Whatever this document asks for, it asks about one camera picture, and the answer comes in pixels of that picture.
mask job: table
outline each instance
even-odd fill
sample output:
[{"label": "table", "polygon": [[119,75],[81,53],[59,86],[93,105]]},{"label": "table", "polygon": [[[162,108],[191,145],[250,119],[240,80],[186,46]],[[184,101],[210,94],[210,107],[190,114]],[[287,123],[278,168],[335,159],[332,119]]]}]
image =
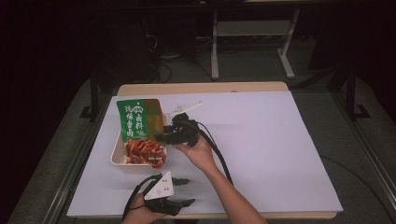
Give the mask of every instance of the table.
[{"label": "table", "polygon": [[[115,103],[160,100],[163,112],[201,100],[189,111],[210,130],[235,187],[265,218],[332,218],[343,210],[287,86],[282,82],[124,85],[113,97],[70,204],[70,217],[120,217],[147,175],[127,175],[110,162],[120,132]],[[167,148],[163,170],[191,182],[171,200],[195,198],[176,217],[224,218],[205,176],[184,154]]]}]

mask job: black cable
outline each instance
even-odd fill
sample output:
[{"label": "black cable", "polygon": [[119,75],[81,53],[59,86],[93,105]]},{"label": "black cable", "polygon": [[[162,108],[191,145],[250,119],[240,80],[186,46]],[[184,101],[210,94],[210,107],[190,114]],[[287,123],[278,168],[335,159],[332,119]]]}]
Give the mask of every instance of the black cable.
[{"label": "black cable", "polygon": [[231,179],[230,171],[228,170],[227,164],[219,150],[219,148],[209,139],[207,134],[204,131],[200,131],[200,134],[204,137],[204,139],[209,143],[209,145],[212,147],[213,151],[218,155],[219,160],[221,162],[221,165],[223,167],[224,173],[227,176],[227,179],[230,181],[230,183],[233,185],[233,180]]},{"label": "black cable", "polygon": [[128,202],[125,204],[124,212],[122,213],[122,221],[126,218],[126,215],[128,215],[129,210],[131,210],[131,203],[134,200],[134,198],[136,197],[139,190],[142,188],[142,186],[146,182],[148,182],[151,179],[156,179],[156,175],[147,177],[145,180],[142,181],[142,183],[140,183],[139,185],[136,186],[136,188],[134,188],[134,191],[132,192],[131,196],[129,197]]},{"label": "black cable", "polygon": [[167,69],[169,70],[169,78],[167,78],[166,80],[163,80],[163,78],[161,77],[161,73],[158,74],[158,76],[159,76],[159,78],[160,78],[160,81],[161,81],[162,83],[166,83],[166,82],[168,82],[168,81],[171,79],[171,77],[172,77],[172,75],[173,75],[172,69],[171,69],[169,66],[167,66],[167,65],[165,65],[165,64],[163,64],[163,63],[160,63],[159,66],[165,67],[165,68],[167,68]]},{"label": "black cable", "polygon": [[346,171],[350,172],[352,175],[354,175],[355,177],[357,177],[357,178],[359,179],[359,181],[360,181],[363,185],[365,185],[365,186],[373,193],[373,195],[375,196],[375,198],[376,198],[376,199],[378,200],[378,202],[381,204],[381,206],[382,206],[382,208],[384,209],[384,211],[387,213],[388,218],[390,219],[390,222],[393,223],[393,224],[396,224],[396,221],[393,219],[391,213],[388,211],[388,209],[387,209],[387,207],[385,206],[385,204],[382,202],[382,200],[379,198],[378,194],[377,194],[377,193],[375,192],[375,190],[370,186],[369,183],[367,183],[362,177],[360,177],[358,174],[356,174],[355,172],[353,172],[351,169],[347,168],[344,164],[342,164],[342,163],[340,163],[340,162],[338,162],[338,161],[335,161],[335,160],[333,160],[333,159],[331,159],[331,158],[329,158],[329,157],[326,157],[326,156],[322,156],[322,155],[319,155],[319,156],[320,156],[322,159],[331,161],[331,162],[333,162],[333,163],[339,165],[340,167],[342,167],[343,169],[345,169]]}]

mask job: green snack bag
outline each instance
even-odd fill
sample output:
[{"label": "green snack bag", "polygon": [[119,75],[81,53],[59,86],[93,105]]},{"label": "green snack bag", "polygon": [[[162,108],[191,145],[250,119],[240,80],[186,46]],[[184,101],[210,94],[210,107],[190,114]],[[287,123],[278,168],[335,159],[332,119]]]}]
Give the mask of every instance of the green snack bag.
[{"label": "green snack bag", "polygon": [[117,101],[121,134],[129,139],[155,141],[154,134],[163,133],[163,112],[157,99]]},{"label": "green snack bag", "polygon": [[163,133],[163,112],[157,99],[117,101],[120,111],[121,137],[127,162],[150,164],[161,168],[166,158],[165,142],[154,135]]}]

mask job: gray floor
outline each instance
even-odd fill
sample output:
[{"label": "gray floor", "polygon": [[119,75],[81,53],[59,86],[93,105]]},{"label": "gray floor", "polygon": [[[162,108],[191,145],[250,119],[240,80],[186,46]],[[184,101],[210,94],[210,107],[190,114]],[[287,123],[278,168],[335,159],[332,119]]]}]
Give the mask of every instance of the gray floor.
[{"label": "gray floor", "polygon": [[[284,81],[290,86],[317,72],[306,70],[314,40],[293,40],[290,45],[288,57],[295,79],[286,78],[277,58],[279,41],[264,38],[259,42],[258,45],[245,41],[234,45],[234,51],[221,50],[219,82]],[[168,68],[160,67],[163,79],[170,76],[169,68],[172,70],[169,82],[211,81],[207,73],[210,72],[209,51],[198,54],[195,63],[181,57],[164,64]],[[392,187],[396,181],[396,125],[378,104],[370,87],[359,79],[356,101],[367,108],[371,118],[351,121],[344,110],[345,92],[335,94],[325,88],[329,78],[292,94],[345,211],[329,220],[269,220],[269,223],[392,223],[389,216],[396,220],[395,205],[378,180],[368,154],[373,155],[373,151],[379,158]],[[106,111],[108,97],[100,96],[102,112]],[[73,161],[78,160],[76,155],[82,148],[88,155],[94,140],[91,135],[97,132],[103,116],[99,115],[94,122],[81,119],[79,115],[87,105],[90,105],[89,81],[70,105],[9,223],[120,223],[118,218],[76,219],[65,215],[78,183],[78,178],[73,178],[76,182],[67,182],[66,177],[73,177],[71,173],[80,174],[79,165],[83,163]]]}]

